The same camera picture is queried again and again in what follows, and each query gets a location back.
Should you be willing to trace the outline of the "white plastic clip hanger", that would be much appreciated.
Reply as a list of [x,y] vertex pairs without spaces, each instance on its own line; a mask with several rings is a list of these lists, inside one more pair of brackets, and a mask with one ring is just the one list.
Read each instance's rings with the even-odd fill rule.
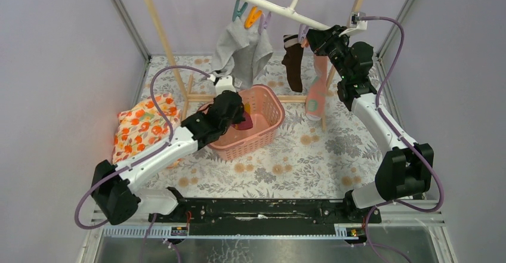
[[296,21],[300,24],[304,24],[313,29],[326,30],[330,28],[329,26],[323,23],[320,23],[316,20],[313,20],[309,17],[297,13],[295,7],[297,6],[299,0],[292,0],[288,7],[281,7],[280,5],[274,4],[267,0],[242,0],[242,1],[248,2],[249,4],[258,6],[260,8],[265,8],[271,13],[289,18],[293,21]]

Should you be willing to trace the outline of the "purple striped sock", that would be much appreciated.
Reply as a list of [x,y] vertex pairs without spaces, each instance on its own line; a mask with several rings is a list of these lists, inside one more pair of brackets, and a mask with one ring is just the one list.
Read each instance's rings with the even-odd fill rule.
[[233,124],[232,127],[234,127],[234,129],[238,131],[245,131],[253,128],[253,122],[250,113],[251,113],[251,106],[249,103],[245,103],[243,105],[242,120],[239,123]]

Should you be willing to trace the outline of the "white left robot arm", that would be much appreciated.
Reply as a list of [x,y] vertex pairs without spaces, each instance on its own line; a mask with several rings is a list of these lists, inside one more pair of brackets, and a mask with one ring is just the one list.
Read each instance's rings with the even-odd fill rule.
[[176,160],[197,152],[217,141],[233,124],[245,121],[242,97],[223,91],[204,110],[183,120],[174,132],[145,148],[136,156],[111,164],[100,162],[94,171],[90,196],[106,222],[119,225],[130,219],[139,208],[150,207],[150,213],[163,214],[177,222],[185,206],[166,190],[142,193],[142,186]]

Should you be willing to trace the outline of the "pink plastic laundry basket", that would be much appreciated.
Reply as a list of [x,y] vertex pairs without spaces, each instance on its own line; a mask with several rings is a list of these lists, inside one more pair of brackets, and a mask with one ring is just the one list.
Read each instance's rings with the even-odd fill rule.
[[230,161],[271,144],[285,119],[285,109],[273,90],[265,85],[253,85],[239,93],[243,103],[251,106],[253,128],[238,131],[229,128],[218,141],[208,145],[218,156]]

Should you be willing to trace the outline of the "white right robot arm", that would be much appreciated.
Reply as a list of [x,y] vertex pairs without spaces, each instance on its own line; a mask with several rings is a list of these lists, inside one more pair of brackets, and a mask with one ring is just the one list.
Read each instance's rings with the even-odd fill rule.
[[383,109],[369,78],[373,47],[366,42],[350,45],[345,31],[346,27],[339,25],[327,30],[309,29],[306,40],[314,55],[329,58],[341,78],[337,83],[340,101],[362,121],[382,153],[374,180],[345,195],[343,217],[358,222],[366,208],[428,191],[434,151],[429,144],[419,144],[403,132]]

